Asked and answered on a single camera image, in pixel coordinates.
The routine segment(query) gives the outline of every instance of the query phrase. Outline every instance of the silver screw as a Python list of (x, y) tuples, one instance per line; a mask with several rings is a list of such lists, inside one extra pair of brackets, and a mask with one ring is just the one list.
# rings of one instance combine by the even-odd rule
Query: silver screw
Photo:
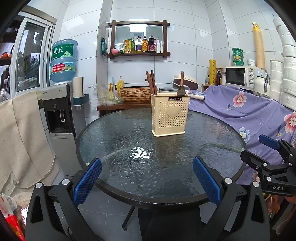
[(62, 184), (63, 185), (68, 185), (70, 183), (70, 180), (69, 179), (64, 179), (63, 181), (62, 181)]
[(253, 182), (253, 186), (256, 187), (256, 188), (259, 187), (259, 183)]
[(37, 183), (35, 187), (36, 188), (41, 188), (42, 187), (42, 183)]
[(227, 184), (231, 184), (232, 180), (227, 177), (227, 178), (224, 179), (224, 182), (227, 183)]

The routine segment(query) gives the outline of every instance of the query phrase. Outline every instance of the blue textured pad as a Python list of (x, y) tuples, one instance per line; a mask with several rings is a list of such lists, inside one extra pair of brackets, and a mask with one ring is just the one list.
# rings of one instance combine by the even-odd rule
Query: blue textured pad
[(197, 157), (193, 159), (192, 166), (193, 171), (202, 185), (205, 193), (207, 194), (210, 202), (215, 203), (218, 207), (222, 200), (220, 187)]
[(266, 135), (260, 135), (259, 136), (259, 142), (264, 144), (265, 146), (268, 146), (274, 150), (277, 150), (280, 148), (279, 142), (266, 136)]
[(94, 161), (92, 166), (87, 170), (85, 175), (80, 179), (74, 189), (73, 203), (75, 206), (83, 204), (89, 195), (94, 183), (102, 171), (102, 162), (100, 159)]

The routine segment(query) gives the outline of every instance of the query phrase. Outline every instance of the utensil holder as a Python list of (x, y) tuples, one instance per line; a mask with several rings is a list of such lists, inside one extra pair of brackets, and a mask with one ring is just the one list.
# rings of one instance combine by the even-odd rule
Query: utensil holder
[(152, 133), (156, 137), (185, 133), (190, 96), (151, 94)]

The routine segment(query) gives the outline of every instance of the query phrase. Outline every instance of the purple tablecloth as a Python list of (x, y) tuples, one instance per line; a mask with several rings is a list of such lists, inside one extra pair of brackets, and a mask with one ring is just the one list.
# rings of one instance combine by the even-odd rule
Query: purple tablecloth
[[(280, 103), (258, 97), (239, 88), (211, 85), (205, 101), (190, 99), (189, 110), (214, 116), (235, 128), (246, 142), (247, 149), (270, 164), (280, 164), (279, 153), (258, 140), (261, 134), (285, 139), (295, 146), (296, 112)], [(250, 185), (256, 172), (248, 165), (237, 183)]]

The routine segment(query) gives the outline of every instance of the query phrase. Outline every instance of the black table rim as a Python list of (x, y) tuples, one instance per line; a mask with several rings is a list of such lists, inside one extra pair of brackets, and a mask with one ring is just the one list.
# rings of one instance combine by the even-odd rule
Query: black table rim
[[(202, 115), (208, 115), (208, 114), (201, 113), (198, 111), (195, 111), (195, 112), (200, 113)], [(234, 129), (231, 125), (227, 124), (226, 122), (224, 122), (214, 116), (211, 116), (211, 115), (208, 115), (208, 116), (213, 117), (213, 118), (225, 123), (227, 126), (231, 127), (236, 133), (238, 133), (238, 131), (236, 129)], [(79, 134), (79, 136), (77, 138), (76, 154), (77, 154), (78, 161), (83, 169), (86, 168), (86, 165), (81, 157), (80, 150), (79, 150), (80, 138), (81, 138), (82, 134), (84, 133), (84, 131), (88, 128), (88, 126), (91, 125), (93, 122), (98, 121), (99, 119), (96, 119), (96, 120), (92, 121), (91, 123), (89, 123), (81, 131), (81, 133)], [(239, 133), (238, 133), (238, 135), (240, 136), (240, 138), (243, 141), (244, 149), (247, 150), (247, 145), (246, 145), (243, 137)], [(242, 174), (245, 167), (246, 167), (246, 164), (242, 163), (242, 166), (240, 167), (238, 172), (232, 177), (232, 179), (236, 181), (240, 177), (240, 175)], [(146, 209), (153, 209), (153, 210), (164, 210), (164, 209), (166, 209), (166, 210), (178, 209), (179, 210), (179, 209), (187, 209), (187, 208), (190, 209), (190, 208), (200, 206), (202, 204), (209, 202), (209, 199), (205, 193), (198, 195), (198, 196), (186, 197), (186, 198), (161, 199), (161, 198), (141, 197), (141, 196), (133, 195), (133, 194), (127, 193), (125, 191), (119, 190), (119, 189), (109, 185), (108, 183), (104, 182), (100, 178), (98, 178), (98, 180), (96, 181), (95, 186), (97, 186), (99, 189), (101, 189), (107, 195), (109, 195), (121, 202), (129, 204), (131, 206), (146, 208)]]

